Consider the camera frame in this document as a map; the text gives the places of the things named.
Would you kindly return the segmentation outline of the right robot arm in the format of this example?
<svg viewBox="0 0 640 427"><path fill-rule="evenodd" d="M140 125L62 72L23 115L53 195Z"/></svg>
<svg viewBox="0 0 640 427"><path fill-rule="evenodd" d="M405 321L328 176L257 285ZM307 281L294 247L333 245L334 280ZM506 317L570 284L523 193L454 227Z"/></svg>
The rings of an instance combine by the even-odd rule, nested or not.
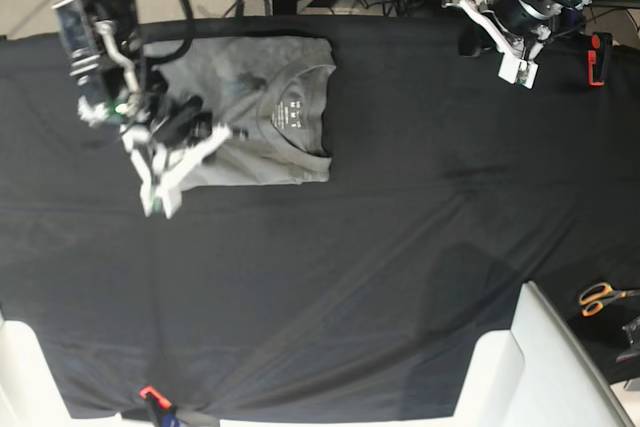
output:
<svg viewBox="0 0 640 427"><path fill-rule="evenodd" d="M60 37L79 89L78 115L90 126L141 129L144 144L192 146L213 132L203 101L175 101L159 66L183 58L195 38L190 0L178 0L185 16L181 44L147 56L136 0L57 0Z"/></svg>

